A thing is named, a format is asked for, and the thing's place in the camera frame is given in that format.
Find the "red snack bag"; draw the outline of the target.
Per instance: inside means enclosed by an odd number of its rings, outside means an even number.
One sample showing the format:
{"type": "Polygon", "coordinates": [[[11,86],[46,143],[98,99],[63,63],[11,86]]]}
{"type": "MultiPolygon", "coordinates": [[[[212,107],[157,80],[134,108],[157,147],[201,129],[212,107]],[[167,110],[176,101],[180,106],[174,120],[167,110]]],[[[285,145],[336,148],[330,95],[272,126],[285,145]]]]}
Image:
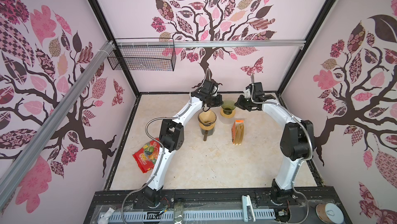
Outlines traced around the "red snack bag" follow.
{"type": "Polygon", "coordinates": [[[137,152],[133,154],[139,169],[143,173],[147,173],[154,169],[161,147],[159,145],[159,139],[156,138],[145,145],[137,152]]]}

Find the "aluminium rail back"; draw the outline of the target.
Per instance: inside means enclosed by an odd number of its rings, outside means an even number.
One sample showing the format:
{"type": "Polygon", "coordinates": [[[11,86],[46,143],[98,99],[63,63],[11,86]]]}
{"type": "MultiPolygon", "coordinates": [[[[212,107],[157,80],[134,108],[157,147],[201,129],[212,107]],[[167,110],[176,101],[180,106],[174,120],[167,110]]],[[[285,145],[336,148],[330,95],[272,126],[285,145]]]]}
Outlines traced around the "aluminium rail back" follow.
{"type": "Polygon", "coordinates": [[[213,47],[303,47],[305,40],[264,40],[264,41],[190,41],[190,42],[116,42],[121,47],[127,46],[164,46],[174,48],[213,48],[213,47]]]}

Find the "wooden ring dripper holder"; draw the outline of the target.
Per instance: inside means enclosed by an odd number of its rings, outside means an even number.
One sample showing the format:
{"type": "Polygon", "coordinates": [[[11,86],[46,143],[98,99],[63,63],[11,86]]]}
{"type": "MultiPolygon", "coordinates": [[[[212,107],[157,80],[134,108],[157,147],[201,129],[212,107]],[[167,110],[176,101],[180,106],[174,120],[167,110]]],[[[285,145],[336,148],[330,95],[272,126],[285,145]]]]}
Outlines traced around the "wooden ring dripper holder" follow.
{"type": "Polygon", "coordinates": [[[199,122],[199,126],[202,130],[209,131],[215,127],[215,122],[199,122]]]}

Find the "translucent plastic cup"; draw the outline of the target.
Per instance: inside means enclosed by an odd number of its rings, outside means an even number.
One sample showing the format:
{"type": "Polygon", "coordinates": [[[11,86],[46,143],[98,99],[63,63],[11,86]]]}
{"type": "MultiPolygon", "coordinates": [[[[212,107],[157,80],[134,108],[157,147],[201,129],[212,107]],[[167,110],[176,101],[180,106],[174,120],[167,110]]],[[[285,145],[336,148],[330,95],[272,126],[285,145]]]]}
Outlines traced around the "translucent plastic cup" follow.
{"type": "Polygon", "coordinates": [[[221,123],[223,123],[224,125],[233,125],[235,123],[235,118],[231,117],[231,118],[226,118],[223,115],[221,115],[219,117],[219,120],[221,123]]]}

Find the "aluminium rail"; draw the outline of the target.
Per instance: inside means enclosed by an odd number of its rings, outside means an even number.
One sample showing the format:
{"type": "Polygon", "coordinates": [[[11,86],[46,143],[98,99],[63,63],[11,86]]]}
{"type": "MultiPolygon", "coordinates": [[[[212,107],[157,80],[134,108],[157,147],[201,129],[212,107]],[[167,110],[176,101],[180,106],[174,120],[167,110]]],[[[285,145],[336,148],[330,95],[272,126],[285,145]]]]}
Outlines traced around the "aluminium rail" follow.
{"type": "Polygon", "coordinates": [[[23,149],[1,178],[1,207],[7,203],[12,193],[36,161],[45,145],[49,142],[61,122],[82,94],[97,69],[115,48],[115,42],[107,41],[95,54],[82,75],[76,80],[54,112],[41,125],[30,143],[23,149]]]}
{"type": "Polygon", "coordinates": [[[174,48],[213,48],[213,47],[303,47],[305,40],[264,40],[264,41],[190,41],[190,42],[116,42],[121,47],[127,46],[164,46],[174,48]]]}

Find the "green ribbed glass dripper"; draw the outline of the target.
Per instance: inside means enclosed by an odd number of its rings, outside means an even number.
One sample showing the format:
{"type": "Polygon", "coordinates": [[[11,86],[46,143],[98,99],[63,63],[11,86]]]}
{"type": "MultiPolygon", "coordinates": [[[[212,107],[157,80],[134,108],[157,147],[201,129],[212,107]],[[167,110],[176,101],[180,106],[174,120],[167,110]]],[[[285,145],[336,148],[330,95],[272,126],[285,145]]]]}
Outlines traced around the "green ribbed glass dripper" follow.
{"type": "Polygon", "coordinates": [[[236,108],[235,102],[233,100],[225,100],[225,101],[223,101],[221,108],[233,110],[236,108]]]}

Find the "white stapler tool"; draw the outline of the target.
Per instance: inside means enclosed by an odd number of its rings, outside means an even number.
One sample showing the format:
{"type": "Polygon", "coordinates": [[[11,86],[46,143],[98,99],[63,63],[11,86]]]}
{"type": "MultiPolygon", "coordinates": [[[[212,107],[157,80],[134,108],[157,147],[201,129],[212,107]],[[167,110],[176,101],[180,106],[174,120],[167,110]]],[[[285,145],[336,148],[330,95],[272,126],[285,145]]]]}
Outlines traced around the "white stapler tool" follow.
{"type": "Polygon", "coordinates": [[[253,205],[249,195],[242,196],[242,209],[243,209],[243,221],[245,223],[249,221],[256,222],[253,205]]]}

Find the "orange coffee filter pack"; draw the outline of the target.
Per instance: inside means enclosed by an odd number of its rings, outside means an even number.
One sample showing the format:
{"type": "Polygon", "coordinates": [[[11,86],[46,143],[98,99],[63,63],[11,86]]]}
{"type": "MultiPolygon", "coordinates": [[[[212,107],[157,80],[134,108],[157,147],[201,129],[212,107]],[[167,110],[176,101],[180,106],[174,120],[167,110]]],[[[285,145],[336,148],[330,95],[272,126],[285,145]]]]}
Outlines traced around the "orange coffee filter pack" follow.
{"type": "Polygon", "coordinates": [[[244,139],[245,123],[244,120],[236,120],[232,126],[232,143],[241,145],[244,139]]]}

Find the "aluminium rail left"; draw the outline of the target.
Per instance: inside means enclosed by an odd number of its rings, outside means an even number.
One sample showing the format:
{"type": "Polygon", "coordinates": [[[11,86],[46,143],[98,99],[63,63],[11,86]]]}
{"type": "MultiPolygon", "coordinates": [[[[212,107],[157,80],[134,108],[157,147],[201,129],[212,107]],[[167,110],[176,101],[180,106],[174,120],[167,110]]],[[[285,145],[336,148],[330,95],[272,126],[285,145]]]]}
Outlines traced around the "aluminium rail left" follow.
{"type": "Polygon", "coordinates": [[[61,122],[82,94],[97,69],[115,48],[115,42],[107,41],[95,54],[82,75],[76,80],[54,112],[41,125],[30,143],[23,149],[1,178],[1,207],[7,203],[12,193],[36,161],[45,145],[49,142],[61,122]]]}

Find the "brown tape roll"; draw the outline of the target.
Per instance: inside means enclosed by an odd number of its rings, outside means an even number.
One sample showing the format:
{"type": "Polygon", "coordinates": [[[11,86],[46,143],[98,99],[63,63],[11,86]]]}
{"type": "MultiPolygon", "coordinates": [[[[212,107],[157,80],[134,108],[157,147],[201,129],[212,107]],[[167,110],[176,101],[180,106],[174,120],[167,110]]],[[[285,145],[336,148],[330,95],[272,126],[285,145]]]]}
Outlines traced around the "brown tape roll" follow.
{"type": "Polygon", "coordinates": [[[342,224],[344,215],[342,210],[334,203],[321,203],[315,208],[318,218],[326,224],[342,224]]]}

